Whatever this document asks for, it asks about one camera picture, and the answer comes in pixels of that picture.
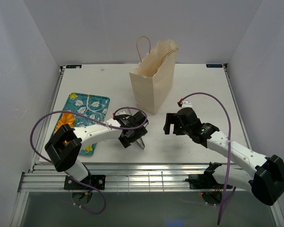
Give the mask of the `teal patterned tray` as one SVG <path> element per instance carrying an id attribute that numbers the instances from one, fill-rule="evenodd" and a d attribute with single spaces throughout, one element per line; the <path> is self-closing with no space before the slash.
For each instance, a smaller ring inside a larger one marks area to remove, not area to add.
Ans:
<path id="1" fill-rule="evenodd" d="M 62 110 L 75 116 L 75 127 L 85 127 L 93 125 L 94 122 L 75 115 L 75 113 L 103 122 L 108 111 L 109 103 L 109 97 L 70 93 Z"/>

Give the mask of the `brown paper bag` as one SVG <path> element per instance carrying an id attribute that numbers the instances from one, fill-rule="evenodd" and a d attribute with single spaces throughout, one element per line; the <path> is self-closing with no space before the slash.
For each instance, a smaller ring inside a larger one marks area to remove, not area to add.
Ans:
<path id="1" fill-rule="evenodd" d="M 159 41 L 129 72 L 138 108 L 157 114 L 173 86 L 177 50 L 175 41 Z"/>

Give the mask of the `long braided orange bread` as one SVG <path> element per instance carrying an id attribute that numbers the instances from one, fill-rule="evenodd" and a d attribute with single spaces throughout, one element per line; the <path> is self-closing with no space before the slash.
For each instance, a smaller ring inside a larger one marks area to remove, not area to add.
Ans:
<path id="1" fill-rule="evenodd" d="M 68 124 L 71 128 L 75 127 L 75 116 L 72 113 L 63 113 L 60 119 L 58 120 L 54 134 L 58 131 L 58 129 L 62 126 Z"/>

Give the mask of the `metal serving tongs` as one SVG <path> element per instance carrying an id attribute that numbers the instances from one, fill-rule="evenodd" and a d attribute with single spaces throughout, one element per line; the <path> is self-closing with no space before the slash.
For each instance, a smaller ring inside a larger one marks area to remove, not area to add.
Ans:
<path id="1" fill-rule="evenodd" d="M 125 111 L 129 113 L 131 116 L 133 116 L 133 113 L 128 106 L 125 108 Z M 131 140 L 132 142 L 135 142 L 141 149 L 143 150 L 145 149 L 145 144 L 142 139 L 142 134 L 139 130 L 134 130 L 133 134 L 131 135 Z"/>

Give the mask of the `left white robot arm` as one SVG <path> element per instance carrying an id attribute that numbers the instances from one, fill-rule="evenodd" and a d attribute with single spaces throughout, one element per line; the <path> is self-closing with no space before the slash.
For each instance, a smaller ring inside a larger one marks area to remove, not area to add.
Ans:
<path id="1" fill-rule="evenodd" d="M 85 127 L 72 128 L 65 124 L 53 134 L 44 148 L 57 172 L 65 172 L 73 177 L 79 188 L 86 189 L 91 178 L 87 168 L 78 160 L 79 152 L 89 145 L 110 139 L 118 139 L 127 148 L 146 135 L 147 124 L 147 116 L 142 111 L 134 115 L 115 115 L 106 122 Z"/>

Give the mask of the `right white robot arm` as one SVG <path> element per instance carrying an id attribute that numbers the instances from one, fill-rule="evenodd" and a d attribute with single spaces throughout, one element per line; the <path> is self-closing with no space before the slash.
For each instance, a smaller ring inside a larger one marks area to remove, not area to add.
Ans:
<path id="1" fill-rule="evenodd" d="M 189 175 L 186 179 L 191 189 L 212 189 L 224 184 L 228 176 L 227 188 L 241 188 L 251 192 L 260 202 L 272 206 L 284 193 L 284 161 L 277 155 L 270 157 L 229 141 L 216 126 L 202 123 L 191 107 L 177 113 L 167 113 L 163 130 L 166 135 L 174 127 L 173 134 L 187 135 L 194 143 L 215 151 L 239 166 L 239 169 L 209 163 L 202 174 Z"/>

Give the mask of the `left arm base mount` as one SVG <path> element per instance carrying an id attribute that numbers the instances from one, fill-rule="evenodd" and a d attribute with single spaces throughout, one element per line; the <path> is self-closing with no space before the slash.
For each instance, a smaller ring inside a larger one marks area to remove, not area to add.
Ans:
<path id="1" fill-rule="evenodd" d="M 105 189 L 106 175 L 91 175 L 87 176 L 85 179 L 77 183 L 71 176 L 67 175 L 65 177 L 63 189 L 65 190 L 86 190 L 89 187 L 83 184 L 92 186 L 99 190 Z"/>

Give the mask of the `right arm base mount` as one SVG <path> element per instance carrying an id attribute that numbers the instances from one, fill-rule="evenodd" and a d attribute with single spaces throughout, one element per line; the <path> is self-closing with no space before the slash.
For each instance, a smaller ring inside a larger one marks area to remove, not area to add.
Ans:
<path id="1" fill-rule="evenodd" d="M 216 169 L 222 166 L 221 163 L 209 163 L 209 166 L 204 170 L 202 174 L 190 174 L 188 178 L 185 179 L 185 182 L 189 183 L 190 189 L 215 189 L 221 190 L 224 186 L 224 181 L 218 183 L 213 174 L 216 172 Z"/>

